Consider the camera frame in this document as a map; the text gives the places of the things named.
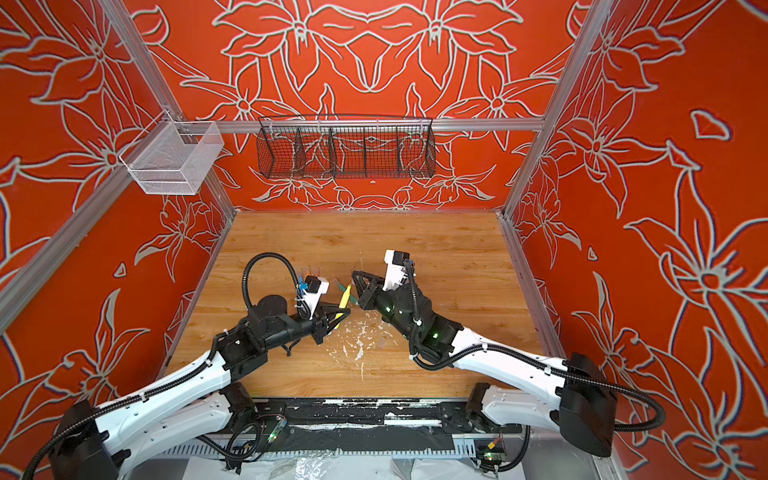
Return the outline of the yellow highlighter pen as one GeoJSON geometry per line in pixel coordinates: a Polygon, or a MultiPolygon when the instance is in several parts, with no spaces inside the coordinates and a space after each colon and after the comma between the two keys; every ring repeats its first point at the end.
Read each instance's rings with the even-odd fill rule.
{"type": "Polygon", "coordinates": [[[345,290],[344,290],[344,293],[342,294],[342,297],[341,297],[341,300],[339,302],[339,305],[338,305],[338,307],[340,309],[346,309],[347,308],[349,300],[350,300],[350,296],[351,296],[351,285],[347,285],[345,290]]]}

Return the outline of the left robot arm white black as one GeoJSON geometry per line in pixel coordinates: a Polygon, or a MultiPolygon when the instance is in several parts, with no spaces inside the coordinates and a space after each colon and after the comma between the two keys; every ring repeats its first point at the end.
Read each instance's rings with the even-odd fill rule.
{"type": "Polygon", "coordinates": [[[313,296],[297,313],[268,295],[187,366],[130,395],[97,406],[80,401],[32,457],[31,479],[47,460],[57,479],[117,479],[160,451],[219,431],[252,403],[241,379],[263,366],[270,350],[291,350],[305,337],[321,343],[350,310],[313,296]]]}

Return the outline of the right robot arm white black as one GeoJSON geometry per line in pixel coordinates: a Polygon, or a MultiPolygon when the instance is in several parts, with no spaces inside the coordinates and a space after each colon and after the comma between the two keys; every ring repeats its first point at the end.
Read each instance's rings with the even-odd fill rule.
{"type": "Polygon", "coordinates": [[[608,457],[615,434],[647,432],[666,420],[657,400],[608,381],[582,354],[546,357],[492,341],[434,312],[408,278],[387,280],[356,270],[352,281],[359,306],[380,313],[405,337],[417,366],[458,368],[502,382],[474,387],[467,406],[481,421],[551,430],[586,453],[608,457]]]}

